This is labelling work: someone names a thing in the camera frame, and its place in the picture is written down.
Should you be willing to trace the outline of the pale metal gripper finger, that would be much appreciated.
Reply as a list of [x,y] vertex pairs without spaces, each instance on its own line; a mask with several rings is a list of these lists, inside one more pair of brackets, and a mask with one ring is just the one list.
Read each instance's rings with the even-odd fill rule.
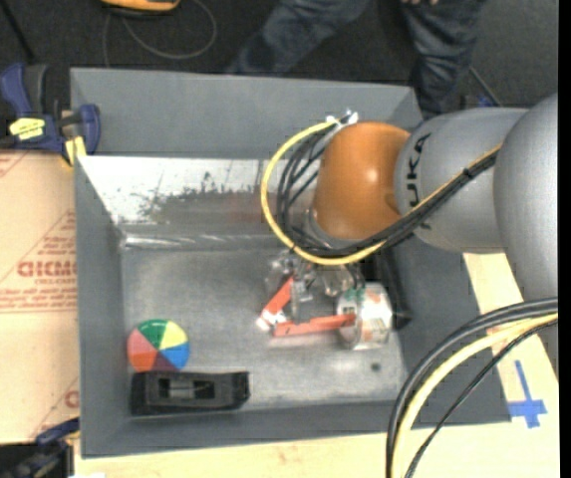
[[291,257],[281,257],[270,261],[265,278],[266,292],[276,293],[292,276],[294,268],[295,261]]
[[304,279],[295,279],[290,289],[291,313],[295,323],[301,323],[304,319],[303,309],[307,303],[313,300],[310,286]]

